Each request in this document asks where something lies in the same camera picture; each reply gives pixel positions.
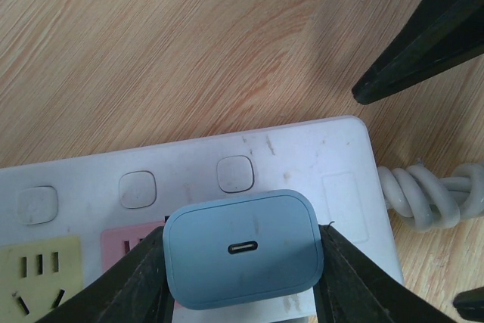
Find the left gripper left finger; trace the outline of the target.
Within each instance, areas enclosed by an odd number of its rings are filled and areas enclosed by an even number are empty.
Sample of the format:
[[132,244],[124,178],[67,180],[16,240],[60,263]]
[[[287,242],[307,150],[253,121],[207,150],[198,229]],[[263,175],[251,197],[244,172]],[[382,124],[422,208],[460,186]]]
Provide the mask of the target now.
[[163,227],[155,228],[100,278],[40,322],[171,322]]

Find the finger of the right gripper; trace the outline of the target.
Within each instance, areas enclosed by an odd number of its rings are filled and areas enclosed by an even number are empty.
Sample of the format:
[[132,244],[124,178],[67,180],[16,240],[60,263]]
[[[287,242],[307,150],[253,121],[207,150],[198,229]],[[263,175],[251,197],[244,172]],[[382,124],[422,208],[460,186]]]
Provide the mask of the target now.
[[459,293],[453,300],[453,307],[462,319],[484,322],[484,287]]
[[483,0],[421,0],[352,88],[368,105],[483,53]]

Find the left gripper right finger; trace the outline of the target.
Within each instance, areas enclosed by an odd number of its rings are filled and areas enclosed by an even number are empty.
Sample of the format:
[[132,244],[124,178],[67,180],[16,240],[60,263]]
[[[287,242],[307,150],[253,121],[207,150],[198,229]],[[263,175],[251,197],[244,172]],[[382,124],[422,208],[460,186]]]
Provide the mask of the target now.
[[319,322],[453,322],[393,279],[332,225],[319,227],[323,272],[313,287]]

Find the light blue small plug adapter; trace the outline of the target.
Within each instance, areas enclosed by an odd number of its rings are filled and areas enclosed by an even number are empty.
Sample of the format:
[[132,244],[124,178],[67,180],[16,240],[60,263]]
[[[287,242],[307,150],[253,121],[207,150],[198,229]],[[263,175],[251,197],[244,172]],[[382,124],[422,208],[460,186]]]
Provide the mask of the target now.
[[182,207],[163,249],[172,296],[194,310],[304,292],[324,269],[313,206],[288,189]]

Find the white power strip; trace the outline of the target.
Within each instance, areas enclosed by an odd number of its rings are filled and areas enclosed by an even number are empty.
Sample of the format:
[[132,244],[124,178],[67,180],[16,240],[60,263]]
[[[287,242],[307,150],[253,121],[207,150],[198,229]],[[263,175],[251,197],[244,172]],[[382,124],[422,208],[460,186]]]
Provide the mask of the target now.
[[181,207],[280,189],[402,281],[367,127],[339,116],[4,168],[1,320],[37,321]]

